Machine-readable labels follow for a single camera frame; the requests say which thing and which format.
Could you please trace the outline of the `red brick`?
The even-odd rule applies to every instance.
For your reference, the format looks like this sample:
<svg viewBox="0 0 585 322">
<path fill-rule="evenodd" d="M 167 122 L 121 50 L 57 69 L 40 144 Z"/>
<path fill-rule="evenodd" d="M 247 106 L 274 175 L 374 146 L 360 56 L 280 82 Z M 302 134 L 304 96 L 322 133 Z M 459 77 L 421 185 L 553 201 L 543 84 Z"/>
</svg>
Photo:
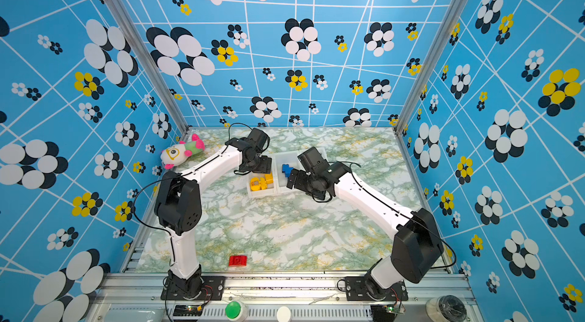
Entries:
<svg viewBox="0 0 585 322">
<path fill-rule="evenodd" d="M 248 257 L 245 255 L 232 255 L 229 257 L 229 267 L 246 267 Z"/>
</svg>

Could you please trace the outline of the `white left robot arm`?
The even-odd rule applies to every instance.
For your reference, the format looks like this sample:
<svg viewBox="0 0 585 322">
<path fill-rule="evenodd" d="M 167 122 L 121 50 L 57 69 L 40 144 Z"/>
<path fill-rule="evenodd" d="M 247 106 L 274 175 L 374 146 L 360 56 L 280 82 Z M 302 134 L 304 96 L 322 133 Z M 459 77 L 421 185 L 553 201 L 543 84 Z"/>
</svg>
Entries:
<svg viewBox="0 0 585 322">
<path fill-rule="evenodd" d="M 168 170 L 161 179 L 154 207 L 161 228 L 170 235 L 172 265 L 165 300 L 197 299 L 208 292 L 195 247 L 195 227 L 203 209 L 202 192 L 228 172 L 269 174 L 272 160 L 264 155 L 270 137 L 253 128 L 246 137 L 230 138 L 215 154 L 189 169 Z"/>
</svg>

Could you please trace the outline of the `blue square brick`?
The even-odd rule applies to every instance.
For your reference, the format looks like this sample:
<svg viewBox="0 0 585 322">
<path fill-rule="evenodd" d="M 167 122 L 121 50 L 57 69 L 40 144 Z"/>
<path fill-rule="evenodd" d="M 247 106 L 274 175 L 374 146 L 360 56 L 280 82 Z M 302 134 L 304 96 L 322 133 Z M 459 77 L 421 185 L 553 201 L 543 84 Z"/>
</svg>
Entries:
<svg viewBox="0 0 585 322">
<path fill-rule="evenodd" d="M 290 176 L 290 174 L 292 173 L 292 171 L 294 170 L 293 167 L 291 167 L 289 164 L 284 163 L 282 165 L 282 172 L 286 175 L 286 176 Z"/>
</svg>

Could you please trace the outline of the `yellow rounded plate brick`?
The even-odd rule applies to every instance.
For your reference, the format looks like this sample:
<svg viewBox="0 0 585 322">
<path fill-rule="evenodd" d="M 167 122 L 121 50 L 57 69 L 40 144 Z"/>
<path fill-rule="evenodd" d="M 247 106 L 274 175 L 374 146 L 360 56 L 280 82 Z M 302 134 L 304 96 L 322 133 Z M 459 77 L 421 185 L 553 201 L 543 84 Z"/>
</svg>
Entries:
<svg viewBox="0 0 585 322">
<path fill-rule="evenodd" d="M 265 182 L 265 178 L 263 177 L 254 177 L 250 181 L 250 190 L 251 192 L 257 192 L 266 190 L 268 185 Z"/>
</svg>

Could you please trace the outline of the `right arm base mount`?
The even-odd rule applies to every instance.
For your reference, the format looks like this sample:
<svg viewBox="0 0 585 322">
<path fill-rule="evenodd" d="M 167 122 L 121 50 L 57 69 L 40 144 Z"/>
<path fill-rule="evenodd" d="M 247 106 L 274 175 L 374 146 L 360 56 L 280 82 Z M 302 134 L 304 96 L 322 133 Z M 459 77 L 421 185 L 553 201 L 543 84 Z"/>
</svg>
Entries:
<svg viewBox="0 0 585 322">
<path fill-rule="evenodd" d="M 349 302 L 406 302 L 408 292 L 403 281 L 396 282 L 391 287 L 382 288 L 372 279 L 365 276 L 346 276 L 342 279 Z"/>
</svg>

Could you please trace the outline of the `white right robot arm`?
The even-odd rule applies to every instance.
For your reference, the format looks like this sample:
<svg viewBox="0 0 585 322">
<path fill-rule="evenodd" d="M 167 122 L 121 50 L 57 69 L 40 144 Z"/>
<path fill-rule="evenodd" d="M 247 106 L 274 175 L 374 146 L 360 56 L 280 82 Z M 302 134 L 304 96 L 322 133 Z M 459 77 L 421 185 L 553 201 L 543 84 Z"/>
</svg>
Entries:
<svg viewBox="0 0 585 322">
<path fill-rule="evenodd" d="M 286 187 L 309 195 L 316 202 L 339 198 L 374 221 L 392 240 L 389 256 L 365 274 L 370 297 L 382 300 L 393 285 L 419 283 L 444 253 L 434 216 L 421 208 L 402 206 L 366 184 L 345 163 L 330 163 L 316 148 L 301 153 L 301 170 L 292 169 Z"/>
</svg>

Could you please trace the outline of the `yellow long brick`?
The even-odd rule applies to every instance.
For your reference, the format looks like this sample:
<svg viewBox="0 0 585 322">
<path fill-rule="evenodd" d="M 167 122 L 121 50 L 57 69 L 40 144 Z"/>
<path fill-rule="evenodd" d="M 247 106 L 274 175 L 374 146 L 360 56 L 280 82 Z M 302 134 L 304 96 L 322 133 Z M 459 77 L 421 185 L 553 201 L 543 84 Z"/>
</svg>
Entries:
<svg viewBox="0 0 585 322">
<path fill-rule="evenodd" d="M 265 178 L 266 184 L 273 184 L 274 183 L 274 177 L 272 174 L 265 174 L 264 178 Z"/>
</svg>

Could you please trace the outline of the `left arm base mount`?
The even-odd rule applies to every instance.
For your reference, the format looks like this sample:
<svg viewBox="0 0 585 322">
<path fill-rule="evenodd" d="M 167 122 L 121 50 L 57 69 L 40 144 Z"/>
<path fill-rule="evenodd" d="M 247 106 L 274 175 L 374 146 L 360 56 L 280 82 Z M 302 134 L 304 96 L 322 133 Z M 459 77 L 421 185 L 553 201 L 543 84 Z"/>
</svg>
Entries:
<svg viewBox="0 0 585 322">
<path fill-rule="evenodd" d="M 163 280 L 163 301 L 220 301 L 225 289 L 225 276 L 198 276 L 181 279 L 172 273 Z"/>
</svg>

